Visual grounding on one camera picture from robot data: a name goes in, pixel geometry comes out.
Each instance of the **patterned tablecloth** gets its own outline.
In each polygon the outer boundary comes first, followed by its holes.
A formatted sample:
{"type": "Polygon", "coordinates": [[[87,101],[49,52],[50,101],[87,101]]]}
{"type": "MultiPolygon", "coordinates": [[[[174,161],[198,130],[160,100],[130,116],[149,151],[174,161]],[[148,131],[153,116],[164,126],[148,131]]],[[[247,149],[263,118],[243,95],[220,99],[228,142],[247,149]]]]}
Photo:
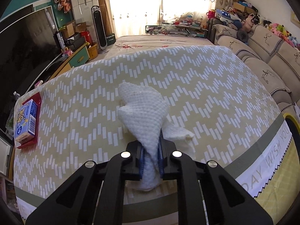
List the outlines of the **patterned tablecloth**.
{"type": "MultiPolygon", "coordinates": [[[[108,161],[135,140],[117,116],[118,85],[125,81],[159,91],[170,105],[168,120],[195,133],[197,161],[217,161],[253,197],[290,143],[295,146],[276,103],[226,47],[178,46],[107,58],[74,68],[17,101],[15,119],[23,101],[36,92],[42,96],[38,144],[15,155],[24,219],[87,160],[108,161]]],[[[174,181],[150,192],[126,189],[123,222],[175,224],[176,189],[174,181]]]]}

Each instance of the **white wall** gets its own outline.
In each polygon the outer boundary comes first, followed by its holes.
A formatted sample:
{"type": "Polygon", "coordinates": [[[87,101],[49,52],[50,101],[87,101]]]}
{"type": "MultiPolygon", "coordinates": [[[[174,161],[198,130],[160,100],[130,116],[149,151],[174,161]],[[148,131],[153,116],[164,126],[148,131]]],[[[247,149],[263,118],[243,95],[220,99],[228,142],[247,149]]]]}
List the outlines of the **white wall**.
{"type": "Polygon", "coordinates": [[[252,3],[258,13],[272,23],[284,25],[293,36],[300,39],[300,28],[290,20],[291,7],[286,0],[246,0],[252,3]]]}

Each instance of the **barcode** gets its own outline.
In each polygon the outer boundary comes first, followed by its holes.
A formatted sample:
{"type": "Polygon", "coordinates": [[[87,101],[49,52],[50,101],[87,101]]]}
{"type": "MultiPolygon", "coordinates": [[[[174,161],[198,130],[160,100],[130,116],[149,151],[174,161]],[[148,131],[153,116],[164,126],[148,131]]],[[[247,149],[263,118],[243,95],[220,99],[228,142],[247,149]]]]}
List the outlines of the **barcode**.
{"type": "Polygon", "coordinates": [[[29,116],[28,132],[35,135],[35,117],[32,115],[29,116]]]}

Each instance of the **blue package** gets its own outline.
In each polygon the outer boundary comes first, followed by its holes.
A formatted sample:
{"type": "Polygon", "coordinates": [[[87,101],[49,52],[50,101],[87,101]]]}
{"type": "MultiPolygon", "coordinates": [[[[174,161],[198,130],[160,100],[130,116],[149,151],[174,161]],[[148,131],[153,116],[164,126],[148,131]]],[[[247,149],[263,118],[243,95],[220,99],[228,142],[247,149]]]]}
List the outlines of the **blue package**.
{"type": "Polygon", "coordinates": [[[35,137],[37,109],[38,105],[32,99],[20,108],[14,134],[15,141],[20,144],[35,137]]]}

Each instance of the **tower fan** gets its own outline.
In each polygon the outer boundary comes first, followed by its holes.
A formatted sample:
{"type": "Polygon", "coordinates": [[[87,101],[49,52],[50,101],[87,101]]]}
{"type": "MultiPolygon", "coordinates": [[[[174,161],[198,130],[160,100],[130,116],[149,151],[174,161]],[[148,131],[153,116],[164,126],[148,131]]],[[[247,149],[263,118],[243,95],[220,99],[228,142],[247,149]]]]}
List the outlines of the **tower fan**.
{"type": "Polygon", "coordinates": [[[98,45],[100,47],[98,49],[98,53],[103,54],[103,53],[108,52],[109,50],[107,49],[107,41],[106,41],[106,36],[105,36],[105,32],[104,32],[104,26],[103,26],[100,7],[92,6],[91,12],[92,12],[94,27],[95,27],[95,31],[96,31],[97,40],[98,40],[98,45]]]}

